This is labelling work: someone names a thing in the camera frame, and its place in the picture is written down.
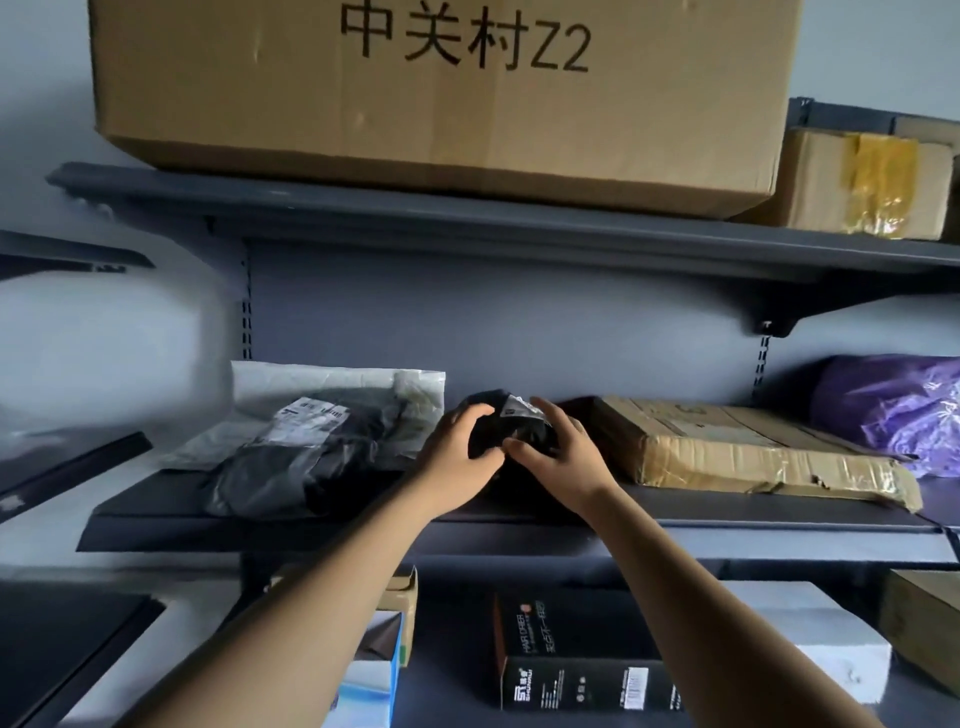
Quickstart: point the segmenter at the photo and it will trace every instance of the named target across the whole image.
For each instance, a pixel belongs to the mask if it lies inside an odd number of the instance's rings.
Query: forearm
[[[880,726],[624,491],[598,492],[583,515],[620,567],[698,726]]]
[[[123,728],[316,728],[430,515],[407,484],[178,667]]]

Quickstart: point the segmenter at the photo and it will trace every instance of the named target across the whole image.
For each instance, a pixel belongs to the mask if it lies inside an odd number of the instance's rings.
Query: left hand
[[[494,411],[488,404],[474,404],[448,412],[423,446],[405,487],[422,501],[431,520],[476,496],[503,465],[501,448],[473,460],[467,455],[473,426]]]

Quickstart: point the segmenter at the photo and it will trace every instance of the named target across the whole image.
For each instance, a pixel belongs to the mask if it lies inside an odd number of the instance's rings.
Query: brown box
[[[916,478],[896,461],[759,409],[604,397],[591,429],[643,485],[923,507]]]
[[[953,152],[883,134],[793,129],[774,196],[741,222],[822,232],[938,240]]]
[[[171,169],[729,217],[773,192],[801,4],[90,0],[97,127]]]
[[[960,695],[960,572],[892,571],[879,627],[900,655]]]
[[[898,116],[894,119],[894,134],[921,142],[946,144],[953,151],[953,181],[941,239],[960,243],[960,122],[926,116]]]
[[[414,648],[414,620],[417,617],[417,595],[420,581],[415,567],[401,565],[387,591],[380,597],[377,609],[403,613],[403,634],[400,635],[400,666],[407,667]]]

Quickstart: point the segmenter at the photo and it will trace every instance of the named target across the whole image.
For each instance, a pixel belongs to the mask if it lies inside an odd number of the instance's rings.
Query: hand
[[[532,402],[543,410],[547,422],[557,431],[558,457],[544,455],[513,438],[505,440],[503,448],[530,471],[551,496],[578,516],[584,516],[584,509],[594,494],[619,486],[579,421],[547,400],[534,397]]]
[[[488,404],[448,412],[427,439],[407,478],[407,487],[422,500],[431,520],[476,496],[503,465],[501,448],[491,448],[473,460],[467,455],[473,426],[493,412]]]

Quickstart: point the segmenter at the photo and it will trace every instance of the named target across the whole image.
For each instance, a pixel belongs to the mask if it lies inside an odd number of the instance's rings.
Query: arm
[[[316,728],[324,722],[387,582],[434,518],[475,496],[503,464],[468,459],[475,405],[444,418],[414,473],[299,577],[284,579],[147,694],[119,728]]]
[[[673,542],[617,485],[579,422],[534,402],[557,430],[559,457],[516,440],[504,449],[603,540],[698,726],[882,728]]]

